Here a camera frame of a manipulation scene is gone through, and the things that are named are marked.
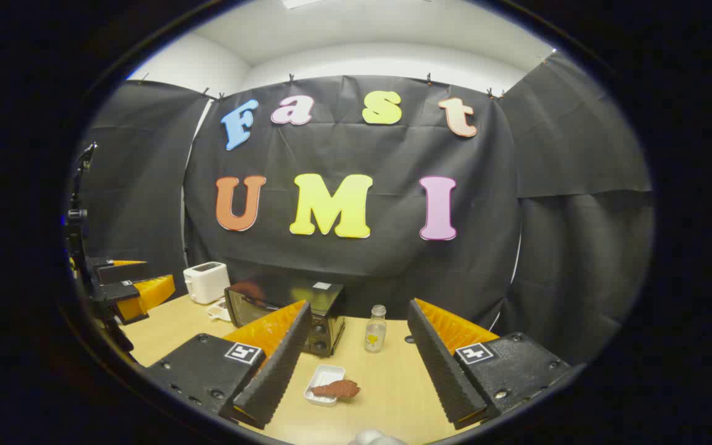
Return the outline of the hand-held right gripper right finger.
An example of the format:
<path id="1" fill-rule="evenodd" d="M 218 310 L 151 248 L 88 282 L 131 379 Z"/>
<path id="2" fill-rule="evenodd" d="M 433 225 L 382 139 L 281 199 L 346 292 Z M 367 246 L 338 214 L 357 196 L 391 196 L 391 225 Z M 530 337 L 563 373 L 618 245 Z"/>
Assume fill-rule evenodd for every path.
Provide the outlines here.
<path id="1" fill-rule="evenodd" d="M 410 301 L 407 324 L 455 429 L 514 411 L 572 371 L 525 333 L 498 336 L 421 299 Z"/>

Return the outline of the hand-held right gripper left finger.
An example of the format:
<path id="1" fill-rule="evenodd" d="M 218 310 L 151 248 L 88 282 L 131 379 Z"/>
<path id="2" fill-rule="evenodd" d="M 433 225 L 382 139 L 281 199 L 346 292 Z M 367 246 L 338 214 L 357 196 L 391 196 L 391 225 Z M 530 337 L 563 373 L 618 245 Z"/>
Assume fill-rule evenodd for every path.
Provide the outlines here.
<path id="1" fill-rule="evenodd" d="M 311 306 L 300 300 L 223 337 L 198 333 L 146 374 L 189 405 L 263 429 L 285 395 L 312 324 Z"/>

